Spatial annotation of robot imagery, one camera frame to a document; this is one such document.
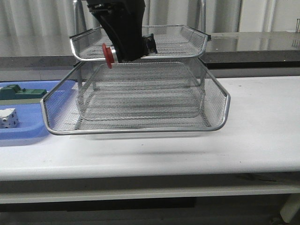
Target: blue plastic tray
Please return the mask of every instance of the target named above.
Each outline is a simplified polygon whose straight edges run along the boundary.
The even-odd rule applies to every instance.
[[[0,87],[18,84],[21,88],[50,91],[59,81],[0,82]],[[16,128],[0,129],[0,140],[27,139],[48,134],[44,126],[40,104],[0,105],[0,109],[15,108],[19,124]]]

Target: wire mesh tray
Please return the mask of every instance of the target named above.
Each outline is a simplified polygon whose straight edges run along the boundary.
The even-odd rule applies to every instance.
[[[226,121],[230,96],[198,59],[80,63],[42,99],[57,135],[212,131]]]
[[[208,35],[183,25],[143,26],[142,34],[154,34],[158,54],[143,59],[198,57],[206,48]],[[103,28],[98,27],[70,38],[73,55],[80,61],[105,60],[102,44],[111,45]]]

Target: dark countertop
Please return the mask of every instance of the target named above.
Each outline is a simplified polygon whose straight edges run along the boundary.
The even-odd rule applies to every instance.
[[[213,33],[204,63],[300,61],[300,33]],[[68,36],[2,37],[0,68],[64,67],[75,64]]]

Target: white dice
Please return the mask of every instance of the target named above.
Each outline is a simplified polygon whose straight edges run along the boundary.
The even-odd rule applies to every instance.
[[[0,110],[0,128],[15,128],[18,122],[18,115],[15,108]]]

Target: white curtain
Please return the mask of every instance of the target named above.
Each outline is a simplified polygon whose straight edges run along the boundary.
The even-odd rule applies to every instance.
[[[145,0],[144,25],[195,27],[198,0]],[[206,0],[206,32],[292,30],[299,0]],[[82,1],[87,28],[98,26]],[[0,36],[74,35],[72,0],[0,0]]]

